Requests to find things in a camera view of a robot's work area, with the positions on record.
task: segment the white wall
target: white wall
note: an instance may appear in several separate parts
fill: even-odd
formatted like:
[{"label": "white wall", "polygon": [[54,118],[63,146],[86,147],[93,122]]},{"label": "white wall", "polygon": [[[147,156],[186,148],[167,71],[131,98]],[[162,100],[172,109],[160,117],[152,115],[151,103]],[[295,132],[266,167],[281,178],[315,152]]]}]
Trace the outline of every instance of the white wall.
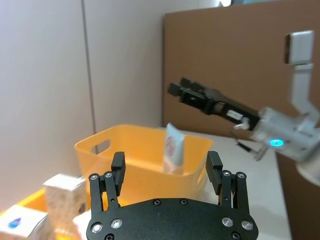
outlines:
[{"label": "white wall", "polygon": [[212,0],[85,0],[96,130],[157,127],[162,114],[164,13]]},{"label": "white wall", "polygon": [[92,134],[81,2],[0,0],[0,211],[57,173]]},{"label": "white wall", "polygon": [[[157,127],[164,13],[216,0],[0,0],[0,211],[57,173],[73,146],[111,126]],[[89,82],[92,81],[92,121]]]}]

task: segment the bin handle hole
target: bin handle hole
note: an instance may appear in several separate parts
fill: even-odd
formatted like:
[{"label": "bin handle hole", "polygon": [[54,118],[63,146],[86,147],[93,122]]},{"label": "bin handle hole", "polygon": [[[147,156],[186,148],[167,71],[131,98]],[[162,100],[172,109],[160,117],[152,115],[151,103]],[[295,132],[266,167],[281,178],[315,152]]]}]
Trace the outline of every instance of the bin handle hole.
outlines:
[{"label": "bin handle hole", "polygon": [[111,147],[111,140],[105,140],[98,145],[95,145],[92,147],[91,152],[93,154],[100,154],[106,150],[108,150]]}]

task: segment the cardboard box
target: cardboard box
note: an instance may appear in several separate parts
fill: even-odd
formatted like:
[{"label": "cardboard box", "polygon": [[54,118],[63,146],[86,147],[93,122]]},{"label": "cardboard box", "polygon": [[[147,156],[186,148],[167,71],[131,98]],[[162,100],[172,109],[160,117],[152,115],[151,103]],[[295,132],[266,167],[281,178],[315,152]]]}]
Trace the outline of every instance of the cardboard box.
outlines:
[{"label": "cardboard box", "polygon": [[85,179],[58,174],[43,185],[48,216],[55,231],[69,236],[77,235],[73,219],[87,210]]},{"label": "cardboard box", "polygon": [[81,240],[87,240],[87,228],[90,220],[91,210],[86,211],[73,219],[73,223],[78,232],[78,238],[80,238]]},{"label": "cardboard box", "polygon": [[0,240],[54,240],[46,212],[14,205],[0,216]]}]

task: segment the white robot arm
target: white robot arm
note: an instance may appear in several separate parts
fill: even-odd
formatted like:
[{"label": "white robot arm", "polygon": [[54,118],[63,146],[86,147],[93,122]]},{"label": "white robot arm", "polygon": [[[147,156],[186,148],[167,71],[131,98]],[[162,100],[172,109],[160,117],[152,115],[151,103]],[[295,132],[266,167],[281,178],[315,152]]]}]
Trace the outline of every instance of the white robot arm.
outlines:
[{"label": "white robot arm", "polygon": [[270,107],[257,112],[216,89],[186,78],[182,78],[180,84],[171,83],[168,92],[207,115],[218,115],[235,123],[232,130],[251,131],[251,139],[262,144],[260,150],[255,151],[236,140],[257,161],[273,148],[294,160],[299,173],[320,186],[320,130],[316,128],[320,114],[309,101],[314,38],[312,30],[293,32],[285,38],[285,63],[294,67],[290,101],[299,111],[298,117],[287,116]]},{"label": "white robot arm", "polygon": [[320,130],[316,128],[320,114],[309,101],[314,35],[311,30],[294,32],[285,41],[285,63],[294,66],[290,101],[300,116],[293,118],[265,107],[251,138],[263,144],[261,153],[271,147],[293,159],[299,173],[320,186]]}]

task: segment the table surface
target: table surface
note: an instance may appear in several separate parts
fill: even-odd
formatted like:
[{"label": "table surface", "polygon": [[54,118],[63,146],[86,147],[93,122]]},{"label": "table surface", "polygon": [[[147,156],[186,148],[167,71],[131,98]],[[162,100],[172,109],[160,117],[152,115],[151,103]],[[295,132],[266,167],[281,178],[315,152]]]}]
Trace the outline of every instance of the table surface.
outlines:
[{"label": "table surface", "polygon": [[[258,240],[291,240],[289,220],[281,184],[276,154],[268,150],[264,158],[257,162],[253,156],[236,145],[234,139],[185,131],[184,133],[213,140],[211,151],[218,152],[223,169],[233,174],[244,172],[247,175],[247,191],[250,214],[259,229]],[[253,149],[260,144],[241,140]],[[218,197],[210,181],[204,189],[201,200],[218,203]]]}]

